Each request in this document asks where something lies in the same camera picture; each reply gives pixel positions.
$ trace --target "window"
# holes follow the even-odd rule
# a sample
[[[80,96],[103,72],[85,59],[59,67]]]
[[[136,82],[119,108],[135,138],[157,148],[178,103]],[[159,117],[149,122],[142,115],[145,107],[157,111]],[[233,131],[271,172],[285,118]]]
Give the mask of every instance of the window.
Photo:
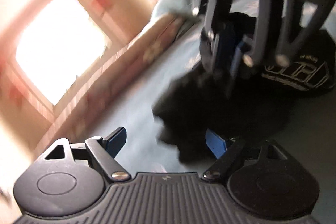
[[[53,0],[23,31],[16,61],[56,105],[109,41],[78,0]]]

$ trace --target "black fabric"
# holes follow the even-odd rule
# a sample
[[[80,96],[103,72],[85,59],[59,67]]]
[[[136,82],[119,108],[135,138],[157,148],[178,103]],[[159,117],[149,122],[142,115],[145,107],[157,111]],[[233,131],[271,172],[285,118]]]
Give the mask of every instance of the black fabric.
[[[253,32],[255,18],[239,13],[231,17],[237,42],[244,33]],[[335,44],[323,30],[312,36],[289,68],[262,66],[248,80],[237,79],[229,100],[223,93],[223,79],[206,73],[199,62],[172,81],[153,106],[154,116],[165,125],[159,140],[177,145],[181,162],[211,154],[205,144],[208,128],[223,138],[259,142],[286,125],[298,97],[331,90],[334,68]]]

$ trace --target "ribbed black surface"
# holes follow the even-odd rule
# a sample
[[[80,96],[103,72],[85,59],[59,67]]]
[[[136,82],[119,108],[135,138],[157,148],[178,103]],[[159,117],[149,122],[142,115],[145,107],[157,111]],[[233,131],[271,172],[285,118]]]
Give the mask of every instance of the ribbed black surface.
[[[311,217],[268,221],[247,215],[222,185],[201,181],[197,174],[138,174],[114,184],[106,196],[84,213],[66,219],[23,216],[16,224],[316,224]]]

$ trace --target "bright window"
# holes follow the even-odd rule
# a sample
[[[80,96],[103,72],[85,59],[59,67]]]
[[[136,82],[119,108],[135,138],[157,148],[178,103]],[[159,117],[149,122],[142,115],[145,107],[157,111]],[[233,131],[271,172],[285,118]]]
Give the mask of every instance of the bright window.
[[[78,0],[53,0],[23,31],[16,61],[53,104],[99,58],[108,39]]]

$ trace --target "silver screw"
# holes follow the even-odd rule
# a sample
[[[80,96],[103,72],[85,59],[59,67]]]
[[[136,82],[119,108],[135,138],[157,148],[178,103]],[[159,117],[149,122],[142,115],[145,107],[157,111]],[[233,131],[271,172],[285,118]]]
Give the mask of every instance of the silver screw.
[[[288,67],[289,63],[290,63],[288,57],[286,55],[283,55],[283,54],[278,54],[275,57],[275,61],[281,67]]]
[[[246,66],[248,66],[249,68],[253,68],[253,60],[251,58],[251,56],[244,54],[243,56],[243,61],[245,63]]]
[[[198,7],[195,7],[194,9],[193,9],[193,16],[197,16],[198,15],[198,12],[199,12],[200,10],[198,9]]]
[[[214,38],[213,31],[208,31],[208,37],[211,41],[213,40],[213,38]]]
[[[215,180],[218,179],[221,176],[221,173],[217,171],[207,171],[203,174],[203,177],[205,177],[208,180]]]
[[[118,181],[125,181],[125,180],[128,180],[130,179],[130,175],[126,172],[123,172],[123,171],[119,171],[119,172],[114,172],[111,177],[115,180],[118,180]]]

